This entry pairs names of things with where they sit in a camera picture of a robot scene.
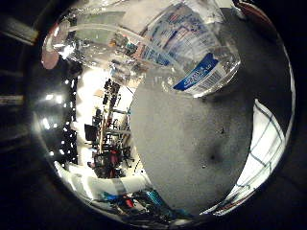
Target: red object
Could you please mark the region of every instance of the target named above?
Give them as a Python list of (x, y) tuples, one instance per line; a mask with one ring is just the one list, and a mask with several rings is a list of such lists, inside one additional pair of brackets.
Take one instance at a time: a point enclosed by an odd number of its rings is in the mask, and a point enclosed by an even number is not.
[(278, 38), (276, 28), (263, 11), (252, 4), (243, 2), (238, 3), (237, 7), (254, 24), (261, 35), (273, 40)]
[(126, 199), (126, 204), (130, 207), (130, 208), (133, 208), (134, 205), (133, 205), (133, 201), (131, 199)]
[(112, 119), (111, 118), (107, 119), (106, 126), (110, 127), (111, 123), (112, 123)]
[(111, 170), (109, 173), (109, 178), (114, 178), (115, 177), (115, 172), (114, 170)]
[(111, 163), (112, 163), (112, 165), (114, 165), (114, 166), (117, 165), (117, 163), (118, 163), (118, 157), (112, 155), (112, 156), (111, 156)]
[(55, 68), (59, 61), (59, 54), (57, 51), (54, 49), (49, 50), (47, 49), (47, 46), (50, 44), (47, 44), (50, 39), (52, 39), (52, 36), (58, 27), (58, 24), (56, 23), (52, 29), (50, 30), (49, 34), (46, 36), (44, 40), (44, 44), (42, 46), (42, 51), (41, 51), (41, 63), (44, 66), (45, 69), (51, 70)]

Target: ceiling light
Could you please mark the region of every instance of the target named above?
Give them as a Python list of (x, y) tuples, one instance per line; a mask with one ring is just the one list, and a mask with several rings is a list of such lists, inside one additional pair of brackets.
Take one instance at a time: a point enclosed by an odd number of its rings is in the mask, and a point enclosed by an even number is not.
[(60, 47), (63, 47), (63, 46), (65, 46), (65, 45), (64, 44), (55, 44), (54, 48), (60, 48)]
[(49, 125), (49, 122), (48, 122), (47, 118), (44, 118), (44, 119), (42, 120), (42, 123), (44, 124), (44, 126), (45, 126), (46, 129), (50, 129), (50, 125)]
[(48, 94), (46, 96), (46, 100), (52, 100), (54, 98), (54, 95), (53, 94)]
[(56, 97), (56, 101), (57, 101), (58, 104), (61, 104), (61, 103), (62, 103), (62, 100), (63, 100), (63, 98), (62, 98), (61, 95), (58, 95), (58, 96)]
[(59, 52), (63, 59), (67, 59), (67, 57), (74, 52), (75, 48), (73, 46), (65, 46), (63, 52)]

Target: blue label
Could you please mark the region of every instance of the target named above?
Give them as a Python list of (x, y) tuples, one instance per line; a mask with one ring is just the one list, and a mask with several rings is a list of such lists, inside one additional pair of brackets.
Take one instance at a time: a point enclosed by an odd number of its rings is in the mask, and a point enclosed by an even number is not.
[(219, 62), (213, 58), (213, 54), (207, 54), (202, 61), (188, 74), (181, 82), (173, 88), (176, 90), (185, 91), (193, 85), (200, 82)]

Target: plastic water bottle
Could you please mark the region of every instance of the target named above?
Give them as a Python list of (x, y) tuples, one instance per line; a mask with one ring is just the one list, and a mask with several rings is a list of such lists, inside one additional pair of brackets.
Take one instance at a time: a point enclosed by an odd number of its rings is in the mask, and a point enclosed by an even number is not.
[(226, 85), (240, 66), (214, 0), (90, 3), (70, 9), (56, 32), (46, 38), (49, 49), (129, 87), (197, 98)]

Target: gray floor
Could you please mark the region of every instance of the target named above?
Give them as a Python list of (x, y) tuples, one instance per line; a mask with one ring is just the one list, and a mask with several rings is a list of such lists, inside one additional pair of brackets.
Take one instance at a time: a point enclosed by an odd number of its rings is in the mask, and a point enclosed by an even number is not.
[(244, 167), (254, 99), (267, 106), (285, 132), (291, 116), (288, 60), (224, 10), (241, 68), (231, 84), (202, 99), (184, 99), (139, 87), (130, 127), (144, 169), (162, 198), (197, 215), (223, 199)]

